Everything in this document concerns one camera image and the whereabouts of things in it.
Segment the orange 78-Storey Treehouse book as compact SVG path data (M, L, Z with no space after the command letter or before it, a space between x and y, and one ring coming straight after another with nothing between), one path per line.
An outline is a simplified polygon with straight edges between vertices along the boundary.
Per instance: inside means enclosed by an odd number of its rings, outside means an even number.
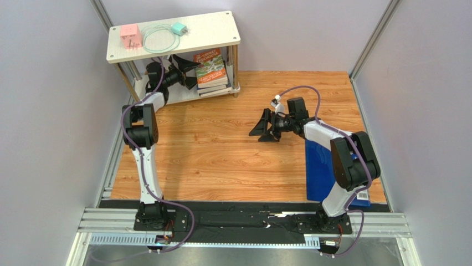
M226 85L228 75L220 48L195 54L193 60L200 65L196 68L197 85L199 88L210 88Z

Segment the blue 91-Storey Treehouse book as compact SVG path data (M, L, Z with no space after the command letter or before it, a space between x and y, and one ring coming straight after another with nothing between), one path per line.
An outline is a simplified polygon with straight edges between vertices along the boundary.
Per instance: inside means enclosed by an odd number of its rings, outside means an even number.
M230 85L218 85L218 86L213 86L213 87L207 87L207 88L200 88L197 86L197 93L198 94L205 94L205 93L210 93L213 91L218 91L218 90L223 90L226 88L229 88Z

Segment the Nineteen Eighty-Four book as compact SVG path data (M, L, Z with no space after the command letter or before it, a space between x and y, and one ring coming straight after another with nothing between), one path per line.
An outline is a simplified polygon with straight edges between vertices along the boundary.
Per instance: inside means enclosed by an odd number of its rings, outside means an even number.
M200 94L199 96L201 98L208 98L208 97L213 97L213 96L218 96L218 95L229 94L232 90L233 90L232 88L225 88L225 89L203 93L203 94Z

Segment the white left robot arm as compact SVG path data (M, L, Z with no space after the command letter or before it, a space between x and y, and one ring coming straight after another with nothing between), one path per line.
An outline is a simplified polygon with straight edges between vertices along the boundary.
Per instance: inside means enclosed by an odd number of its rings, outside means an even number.
M155 149L158 142L158 126L155 113L169 100L169 88L180 84L187 89L197 85L197 78L188 76L200 63L172 55L170 65L164 66L163 60L150 63L147 69L148 82L142 100L122 108L121 129L124 143L132 150L140 180L140 205L136 220L139 225L164 227L169 220L166 202L160 188Z

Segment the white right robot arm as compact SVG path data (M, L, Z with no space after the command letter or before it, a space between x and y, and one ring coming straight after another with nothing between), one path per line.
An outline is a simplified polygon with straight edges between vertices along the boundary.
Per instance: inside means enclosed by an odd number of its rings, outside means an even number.
M284 132L293 132L327 150L335 181L319 204L313 225L320 232L334 231L347 216L348 207L357 194L367 190L381 175L370 137L364 131L343 131L317 116L310 116L302 97L288 99L285 114L279 98L276 96L271 101L274 110L263 110L249 136L258 137L260 142L279 142Z

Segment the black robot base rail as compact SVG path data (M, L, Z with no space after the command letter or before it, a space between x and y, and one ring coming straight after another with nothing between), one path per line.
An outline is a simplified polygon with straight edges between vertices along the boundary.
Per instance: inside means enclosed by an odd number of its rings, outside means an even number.
M308 234L350 235L348 215L330 218L319 203L139 203L133 229L155 240L204 244L303 244Z

